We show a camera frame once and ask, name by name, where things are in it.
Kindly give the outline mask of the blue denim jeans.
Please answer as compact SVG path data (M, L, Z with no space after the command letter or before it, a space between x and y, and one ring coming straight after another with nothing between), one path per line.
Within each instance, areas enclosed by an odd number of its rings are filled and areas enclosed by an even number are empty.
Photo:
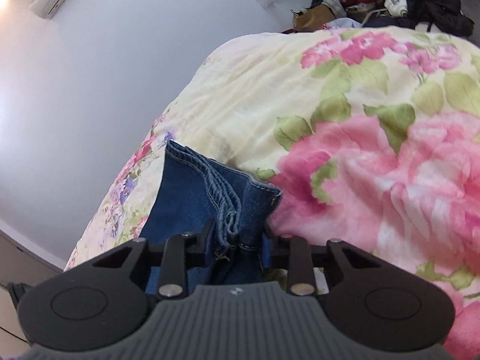
M264 225L280 201L276 186L169 141L160 189L141 236L163 244L176 234L198 233L213 219L212 260L187 271L189 290L260 282Z

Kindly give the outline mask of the floral yellow bed quilt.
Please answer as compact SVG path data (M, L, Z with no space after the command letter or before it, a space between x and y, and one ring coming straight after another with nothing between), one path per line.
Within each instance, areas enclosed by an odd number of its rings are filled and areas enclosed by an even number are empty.
M446 349L479 357L476 45L398 27L225 43L154 122L68 267L152 222L171 140L281 189L275 233L340 238L439 286L456 309Z

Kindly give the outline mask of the beige wardrobe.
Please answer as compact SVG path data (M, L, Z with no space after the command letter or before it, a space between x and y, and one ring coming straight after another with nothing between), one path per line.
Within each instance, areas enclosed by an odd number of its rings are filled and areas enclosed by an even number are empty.
M31 254L10 236L1 232L1 357L14 358L29 349L29 342L20 329L16 309L7 291L9 282L36 285L62 269Z

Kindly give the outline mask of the brown paper bag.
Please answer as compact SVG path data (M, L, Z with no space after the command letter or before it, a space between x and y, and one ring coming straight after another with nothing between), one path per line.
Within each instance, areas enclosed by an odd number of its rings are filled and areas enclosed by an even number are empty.
M293 11L293 30L298 33L315 32L334 19L332 10L323 4L307 10Z

